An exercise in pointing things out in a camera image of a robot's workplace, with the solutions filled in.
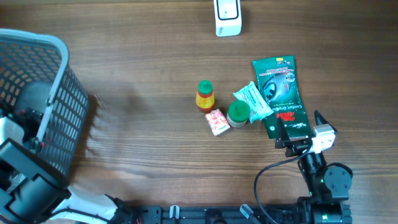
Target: orange label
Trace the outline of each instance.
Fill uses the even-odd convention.
[[[197,105],[200,108],[206,109],[210,108],[214,104],[214,94],[211,94],[209,97],[203,98],[197,93]]]

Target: small bottle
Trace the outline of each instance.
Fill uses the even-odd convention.
[[[202,80],[198,85],[197,106],[200,111],[210,113],[214,108],[213,85],[209,80]]]
[[[231,103],[226,120],[234,128],[242,128],[250,116],[250,107],[245,101],[236,100]]]

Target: white device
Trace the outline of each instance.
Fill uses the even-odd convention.
[[[240,0],[214,0],[216,35],[228,37],[238,35],[242,30]]]
[[[72,196],[63,200],[52,212],[51,220],[64,218],[84,223],[107,224],[114,216],[118,207],[105,195],[96,195],[90,192],[68,187]]]
[[[310,152],[321,153],[324,150],[332,147],[335,141],[335,130],[330,124],[321,124],[313,127],[315,137],[312,137],[312,146]]]

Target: basket rim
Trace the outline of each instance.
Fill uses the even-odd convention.
[[[55,98],[60,89],[61,82],[65,75],[65,71],[68,67],[68,63],[69,63],[68,47],[58,37],[55,37],[52,35],[47,35],[47,34],[35,34],[32,32],[27,32],[27,31],[23,31],[23,30],[1,29],[0,28],[0,36],[12,38],[12,39],[19,39],[22,41],[31,41],[31,42],[37,42],[37,43],[42,43],[42,44],[50,44],[50,45],[53,45],[56,48],[58,48],[58,50],[61,53],[61,64],[58,69],[57,75],[55,76],[55,80],[53,81],[53,84],[52,84],[52,87],[51,87],[51,90],[49,93],[49,98],[47,99],[47,108],[44,112],[42,122],[40,124],[39,130],[36,135],[39,138],[39,141],[42,141],[45,129],[47,128],[47,124],[50,119],[50,114],[51,114],[52,108],[54,106]]]

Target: white packet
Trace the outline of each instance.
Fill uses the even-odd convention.
[[[262,120],[274,112],[262,98],[253,81],[234,93],[234,96],[238,100],[245,101],[250,106],[250,123],[257,119]]]

